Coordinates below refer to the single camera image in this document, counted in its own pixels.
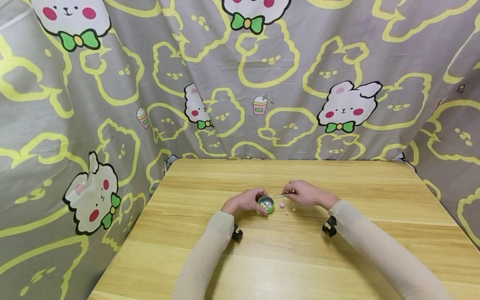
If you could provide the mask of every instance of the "light wood grain surface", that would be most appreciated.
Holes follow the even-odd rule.
[[[277,194],[295,179],[350,201],[425,263],[454,299],[478,299],[480,252],[401,162],[180,159],[89,300],[170,299],[190,251],[229,197],[259,186]],[[243,239],[230,242],[205,299],[399,299],[341,236],[322,233],[326,211],[292,212],[289,200],[285,209],[281,201],[268,217],[235,218]]]

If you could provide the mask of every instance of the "hand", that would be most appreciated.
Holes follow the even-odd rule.
[[[319,205],[326,210],[330,210],[340,199],[327,191],[324,191],[304,180],[291,180],[285,188],[283,193],[297,192],[297,195],[287,194],[287,198],[298,202],[301,205]]]
[[[255,200],[257,196],[268,196],[268,194],[264,188],[246,190],[228,199],[222,207],[222,212],[234,215],[244,210],[256,210],[266,215],[267,210],[261,207]]]

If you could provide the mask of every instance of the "black wrist strap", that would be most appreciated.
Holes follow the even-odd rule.
[[[322,227],[322,231],[329,237],[336,235],[336,218],[334,216],[330,216]]]
[[[237,223],[233,223],[232,239],[239,242],[242,237],[243,237],[243,231],[241,231],[241,229],[238,227]]]

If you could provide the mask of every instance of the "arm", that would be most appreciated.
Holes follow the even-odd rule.
[[[337,231],[356,251],[369,258],[406,300],[450,300],[440,280],[413,254],[377,227],[347,201],[306,181],[293,180],[283,192],[304,205],[319,205],[334,215]]]
[[[208,283],[233,233],[233,216],[218,211],[190,253],[172,300],[203,300]]]
[[[267,211],[257,204],[257,195],[268,195],[265,189],[251,189],[230,198],[221,211],[214,214],[204,234],[190,253],[180,272],[172,300],[203,300],[216,264],[230,242],[233,215],[239,211]]]

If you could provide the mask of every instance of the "tweezers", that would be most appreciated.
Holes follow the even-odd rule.
[[[289,194],[298,195],[297,192],[285,192],[285,193],[282,193],[282,194],[277,194],[277,195],[275,195],[274,198],[286,197],[286,196],[289,195]]]

